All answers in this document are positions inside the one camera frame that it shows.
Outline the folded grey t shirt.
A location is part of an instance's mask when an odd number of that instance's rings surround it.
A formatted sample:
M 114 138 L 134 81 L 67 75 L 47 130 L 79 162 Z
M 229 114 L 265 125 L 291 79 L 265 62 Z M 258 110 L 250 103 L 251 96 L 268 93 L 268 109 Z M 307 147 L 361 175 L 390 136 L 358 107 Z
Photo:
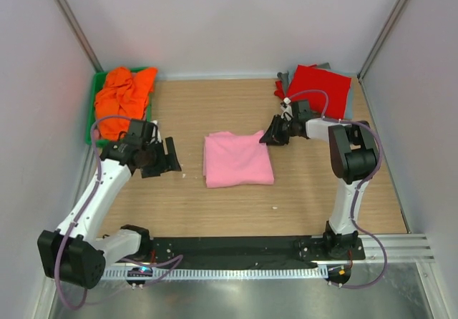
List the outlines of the folded grey t shirt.
M 334 73 L 337 73 L 337 74 L 341 74 L 341 75 L 350 77 L 350 75 L 347 74 L 347 73 L 343 73 L 343 72 L 338 72 L 338 71 L 332 70 L 327 63 L 324 63 L 324 64 L 312 64 L 312 65 L 309 65 L 309 66 L 315 66 L 315 67 L 317 67 L 319 69 L 325 69 L 326 71 L 330 71 L 330 72 L 334 72 Z M 288 72 L 279 72 L 279 73 L 277 73 L 277 80 L 281 80 L 283 82 L 283 91 L 285 92 L 285 95 L 286 95 L 286 92 L 288 91 L 288 87 L 289 87 L 289 84 L 291 83 L 291 80 L 293 78 L 293 73 L 294 73 L 295 70 L 296 70 L 296 68 L 292 69 L 292 70 L 290 70 Z M 347 97 L 346 113 L 345 113 L 344 119 L 352 119 L 353 118 L 353 100 L 354 100 L 354 87 L 353 87 L 352 79 L 351 79 L 351 89 L 350 89 L 349 95 Z M 328 106 L 328 103 L 325 104 L 323 111 L 326 111 L 327 106 Z

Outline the pink t shirt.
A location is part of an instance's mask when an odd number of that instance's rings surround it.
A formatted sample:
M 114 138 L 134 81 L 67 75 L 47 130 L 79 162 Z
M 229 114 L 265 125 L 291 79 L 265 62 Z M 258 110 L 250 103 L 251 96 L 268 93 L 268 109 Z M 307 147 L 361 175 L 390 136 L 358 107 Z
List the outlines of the pink t shirt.
M 264 131 L 236 135 L 216 132 L 205 136 L 203 176 L 208 188 L 237 185 L 273 185 L 268 147 L 259 140 Z

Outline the folded red t shirt bottom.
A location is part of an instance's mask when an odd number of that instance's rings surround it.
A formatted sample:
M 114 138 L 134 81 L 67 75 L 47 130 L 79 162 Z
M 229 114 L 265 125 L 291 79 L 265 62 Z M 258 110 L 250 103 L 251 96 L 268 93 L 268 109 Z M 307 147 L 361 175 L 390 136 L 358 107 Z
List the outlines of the folded red t shirt bottom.
M 283 100 L 285 96 L 285 92 L 283 91 L 283 82 L 281 80 L 277 80 L 275 82 L 276 90 L 274 91 L 274 95 L 278 97 L 280 100 Z

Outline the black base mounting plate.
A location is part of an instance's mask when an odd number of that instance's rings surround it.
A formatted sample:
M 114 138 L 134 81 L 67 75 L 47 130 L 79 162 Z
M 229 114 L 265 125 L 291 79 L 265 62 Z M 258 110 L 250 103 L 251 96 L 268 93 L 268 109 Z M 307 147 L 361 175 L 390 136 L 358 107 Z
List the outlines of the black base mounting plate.
M 156 262 L 182 255 L 183 270 L 297 270 L 318 262 L 365 260 L 362 241 L 330 247 L 321 236 L 156 237 Z

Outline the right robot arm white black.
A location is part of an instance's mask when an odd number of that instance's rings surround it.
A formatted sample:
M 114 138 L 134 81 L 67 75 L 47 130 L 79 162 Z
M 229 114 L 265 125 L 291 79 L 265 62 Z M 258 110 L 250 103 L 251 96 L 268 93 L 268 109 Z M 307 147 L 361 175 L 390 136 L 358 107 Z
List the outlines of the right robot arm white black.
M 333 212 L 320 237 L 298 241 L 304 260 L 363 260 L 365 252 L 357 227 L 367 184 L 381 166 L 379 141 L 367 122 L 319 117 L 307 100 L 281 102 L 282 113 L 259 140 L 270 146 L 287 145 L 292 137 L 328 143 L 331 169 L 338 180 Z

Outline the green plastic bin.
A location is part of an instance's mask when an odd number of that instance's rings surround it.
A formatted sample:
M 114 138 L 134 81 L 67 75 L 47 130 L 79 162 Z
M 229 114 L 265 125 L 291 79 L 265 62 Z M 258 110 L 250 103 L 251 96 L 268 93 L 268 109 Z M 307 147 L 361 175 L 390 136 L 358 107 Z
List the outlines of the green plastic bin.
M 148 67 L 133 68 L 130 70 L 140 71 L 146 68 Z M 89 101 L 89 111 L 87 115 L 87 127 L 86 127 L 85 139 L 86 139 L 87 144 L 91 144 L 94 142 L 97 147 L 103 147 L 106 145 L 106 143 L 111 141 L 111 140 L 102 139 L 99 136 L 98 125 L 99 123 L 101 123 L 104 120 L 104 118 L 96 119 L 95 118 L 95 109 L 94 109 L 95 94 L 102 88 L 102 85 L 103 85 L 103 82 L 105 81 L 105 77 L 107 76 L 107 73 L 108 72 L 97 72 L 92 78 L 92 83 L 91 83 L 91 88 L 90 88 L 90 96 L 89 96 L 90 101 Z M 150 102 L 146 109 L 145 118 L 143 118 L 146 120 L 151 119 L 151 98 L 152 98 L 153 92 L 150 94 Z

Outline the right aluminium frame post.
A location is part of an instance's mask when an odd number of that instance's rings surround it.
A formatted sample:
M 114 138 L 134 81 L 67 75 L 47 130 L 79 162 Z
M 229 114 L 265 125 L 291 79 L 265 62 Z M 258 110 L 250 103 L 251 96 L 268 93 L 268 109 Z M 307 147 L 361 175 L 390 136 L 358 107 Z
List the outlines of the right aluminium frame post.
M 365 59 L 359 73 L 357 74 L 357 78 L 360 84 L 363 82 L 364 77 L 366 76 L 371 65 L 377 58 L 386 40 L 389 38 L 390 34 L 394 30 L 397 22 L 400 20 L 409 2 L 410 0 L 396 0 L 394 2 L 394 5 L 391 11 L 389 12 L 389 15 L 386 21 L 384 22 L 381 31 L 379 32 L 367 58 Z

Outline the aluminium frame post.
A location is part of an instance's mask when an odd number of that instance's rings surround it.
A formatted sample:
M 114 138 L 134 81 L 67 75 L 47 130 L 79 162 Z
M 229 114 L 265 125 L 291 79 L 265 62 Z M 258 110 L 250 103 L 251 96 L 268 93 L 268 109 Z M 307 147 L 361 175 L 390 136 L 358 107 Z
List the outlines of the aluminium frame post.
M 91 44 L 89 43 L 86 34 L 83 32 L 82 27 L 80 26 L 72 8 L 67 0 L 54 0 L 62 13 L 65 21 L 69 25 L 69 28 L 72 30 L 74 37 L 81 46 L 83 52 L 88 58 L 90 64 L 96 72 L 103 72 L 104 69 L 97 58 Z
M 384 22 L 381 31 L 379 32 L 367 58 L 365 59 L 359 73 L 357 74 L 357 78 L 360 84 L 363 82 L 364 77 L 366 76 L 371 65 L 377 58 L 386 40 L 389 38 L 390 34 L 394 30 L 397 22 L 400 20 L 409 2 L 410 0 L 396 0 L 394 2 L 394 5 L 391 11 L 389 12 L 389 15 L 386 21 Z

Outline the folded red t shirt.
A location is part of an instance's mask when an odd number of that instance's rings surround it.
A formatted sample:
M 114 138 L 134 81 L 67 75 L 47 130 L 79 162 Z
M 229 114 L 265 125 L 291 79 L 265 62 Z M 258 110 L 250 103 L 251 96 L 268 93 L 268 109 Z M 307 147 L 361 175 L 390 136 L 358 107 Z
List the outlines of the folded red t shirt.
M 293 73 L 286 96 L 292 101 L 307 99 L 311 109 L 325 115 L 343 119 L 347 97 L 351 89 L 351 78 L 315 66 L 298 65 Z
M 285 96 L 285 92 L 283 91 L 283 82 L 281 80 L 277 80 L 275 82 L 276 90 L 274 91 L 274 95 L 278 97 L 280 100 L 283 100 Z

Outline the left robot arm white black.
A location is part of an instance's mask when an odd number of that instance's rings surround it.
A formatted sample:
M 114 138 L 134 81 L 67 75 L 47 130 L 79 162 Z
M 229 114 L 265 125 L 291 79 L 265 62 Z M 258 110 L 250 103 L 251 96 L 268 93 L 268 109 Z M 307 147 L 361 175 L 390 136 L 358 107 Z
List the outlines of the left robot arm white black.
M 115 234 L 97 234 L 115 198 L 133 174 L 143 178 L 179 172 L 172 137 L 161 138 L 156 121 L 128 120 L 127 131 L 96 150 L 96 171 L 74 208 L 54 231 L 37 240 L 44 274 L 86 290 L 110 265 L 124 259 L 145 261 L 153 250 L 148 229 L 124 225 Z

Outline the folded red t shirt top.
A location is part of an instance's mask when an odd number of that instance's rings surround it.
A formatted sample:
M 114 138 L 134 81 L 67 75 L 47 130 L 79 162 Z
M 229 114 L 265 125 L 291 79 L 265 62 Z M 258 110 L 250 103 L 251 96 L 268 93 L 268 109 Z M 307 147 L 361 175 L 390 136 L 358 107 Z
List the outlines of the folded red t shirt top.
M 293 73 L 286 96 L 292 101 L 307 99 L 311 109 L 325 115 L 343 119 L 347 97 L 351 89 L 351 78 L 315 66 L 298 65 Z

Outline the left aluminium frame post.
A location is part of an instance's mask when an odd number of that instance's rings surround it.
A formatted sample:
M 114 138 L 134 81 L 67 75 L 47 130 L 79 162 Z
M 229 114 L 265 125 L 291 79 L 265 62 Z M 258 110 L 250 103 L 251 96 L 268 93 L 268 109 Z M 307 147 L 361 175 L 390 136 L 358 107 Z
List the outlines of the left aluminium frame post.
M 82 27 L 80 26 L 72 8 L 67 0 L 54 0 L 62 13 L 65 21 L 69 25 L 69 28 L 72 30 L 74 37 L 81 46 L 83 52 L 88 58 L 90 64 L 96 72 L 103 72 L 104 69 L 97 58 L 91 44 L 89 43 L 86 34 L 83 32 Z

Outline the orange t shirt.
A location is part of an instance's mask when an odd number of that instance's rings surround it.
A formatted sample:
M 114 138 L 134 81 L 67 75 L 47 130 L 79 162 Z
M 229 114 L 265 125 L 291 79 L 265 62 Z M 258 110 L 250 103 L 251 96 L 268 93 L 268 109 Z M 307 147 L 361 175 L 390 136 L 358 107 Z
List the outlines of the orange t shirt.
M 107 73 L 94 99 L 95 118 L 104 118 L 98 125 L 102 139 L 114 141 L 126 132 L 130 124 L 127 118 L 145 118 L 156 76 L 155 67 L 140 71 L 117 67 Z

